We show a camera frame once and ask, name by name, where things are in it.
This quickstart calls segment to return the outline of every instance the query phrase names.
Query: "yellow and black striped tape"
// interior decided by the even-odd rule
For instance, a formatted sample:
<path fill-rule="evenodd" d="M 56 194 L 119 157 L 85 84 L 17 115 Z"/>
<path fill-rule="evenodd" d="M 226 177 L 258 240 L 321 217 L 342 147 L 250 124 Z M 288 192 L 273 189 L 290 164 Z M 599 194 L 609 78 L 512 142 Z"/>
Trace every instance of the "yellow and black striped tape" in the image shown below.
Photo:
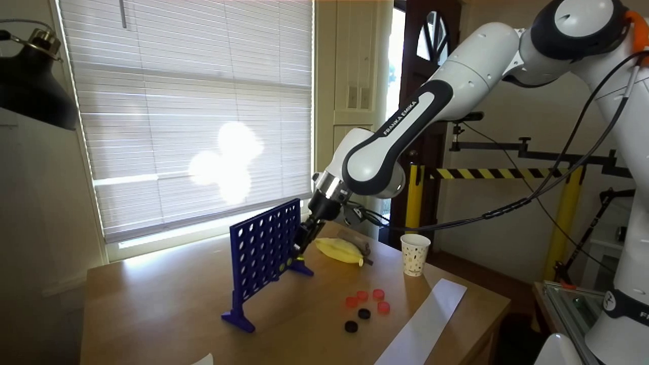
<path fill-rule="evenodd" d="M 555 168 L 434 168 L 427 174 L 429 179 L 441 180 L 460 180 L 460 179 L 477 179 L 477 180 L 491 180 L 491 179 L 546 179 L 546 177 L 561 177 Z"/>

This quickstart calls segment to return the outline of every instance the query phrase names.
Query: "yellow object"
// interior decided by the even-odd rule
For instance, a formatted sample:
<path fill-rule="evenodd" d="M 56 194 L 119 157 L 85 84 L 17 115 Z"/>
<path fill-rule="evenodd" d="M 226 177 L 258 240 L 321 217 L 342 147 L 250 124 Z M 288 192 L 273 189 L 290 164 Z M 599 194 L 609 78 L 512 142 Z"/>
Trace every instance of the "yellow object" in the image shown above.
<path fill-rule="evenodd" d="M 421 192 L 423 192 L 423 167 L 410 164 L 405 227 L 420 227 Z"/>
<path fill-rule="evenodd" d="M 575 205 L 579 200 L 579 189 L 582 189 L 583 174 L 586 174 L 586 170 L 583 170 L 583 167 L 579 167 L 568 177 L 568 182 L 565 182 L 565 189 L 561 194 L 561 202 L 559 202 L 559 210 L 555 217 L 555 230 L 552 233 L 552 242 L 550 242 L 550 249 L 547 249 L 543 280 L 553 280 L 553 265 L 558 262 L 563 262 L 563 257 L 568 254 L 568 240 L 565 240 L 563 231 L 570 233 L 571 217 L 573 217 Z"/>
<path fill-rule="evenodd" d="M 330 260 L 363 265 L 364 257 L 360 249 L 345 240 L 318 238 L 315 245 Z"/>

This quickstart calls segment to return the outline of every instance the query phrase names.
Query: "window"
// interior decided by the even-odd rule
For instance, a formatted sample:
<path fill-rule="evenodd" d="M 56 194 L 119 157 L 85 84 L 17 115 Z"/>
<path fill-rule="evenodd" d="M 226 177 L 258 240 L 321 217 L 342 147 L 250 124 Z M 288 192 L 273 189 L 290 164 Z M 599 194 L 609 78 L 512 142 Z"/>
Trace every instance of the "window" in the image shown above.
<path fill-rule="evenodd" d="M 107 243 L 309 192 L 309 0 L 59 0 Z"/>

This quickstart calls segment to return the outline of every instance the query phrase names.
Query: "machine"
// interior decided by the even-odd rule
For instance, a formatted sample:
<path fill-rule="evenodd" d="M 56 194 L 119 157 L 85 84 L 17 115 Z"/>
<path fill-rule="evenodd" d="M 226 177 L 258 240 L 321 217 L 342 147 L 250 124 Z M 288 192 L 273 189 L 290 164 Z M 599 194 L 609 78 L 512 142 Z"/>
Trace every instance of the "machine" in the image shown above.
<path fill-rule="evenodd" d="M 317 177 L 295 256 L 351 194 L 397 194 L 405 180 L 397 157 L 421 129 L 462 120 L 498 82 L 541 87 L 563 72 L 594 92 L 637 184 L 614 290 L 607 291 L 586 344 L 605 362 L 649 362 L 649 31 L 644 19 L 619 0 L 552 0 L 528 29 L 491 23 L 467 36 L 412 104 L 377 132 L 345 136 Z"/>

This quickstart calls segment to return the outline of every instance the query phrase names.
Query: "robotic arm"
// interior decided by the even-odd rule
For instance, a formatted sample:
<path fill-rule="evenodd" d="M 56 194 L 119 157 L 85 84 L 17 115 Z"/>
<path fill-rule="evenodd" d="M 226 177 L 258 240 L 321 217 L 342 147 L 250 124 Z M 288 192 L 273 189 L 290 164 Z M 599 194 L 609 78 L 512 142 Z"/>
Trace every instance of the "robotic arm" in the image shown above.
<path fill-rule="evenodd" d="M 649 31 L 642 17 L 619 0 L 552 0 L 527 31 L 491 23 L 475 31 L 447 60 L 377 132 L 351 129 L 330 164 L 317 177 L 309 217 L 301 222 L 301 254 L 325 220 L 351 194 L 395 196 L 405 174 L 397 157 L 437 122 L 462 120 L 498 82 L 541 87 L 575 72 L 590 90 L 622 65 L 596 99 L 637 182 L 627 243 L 605 310 L 586 342 L 605 362 L 649 360 Z M 634 62 L 622 62 L 642 51 Z"/>

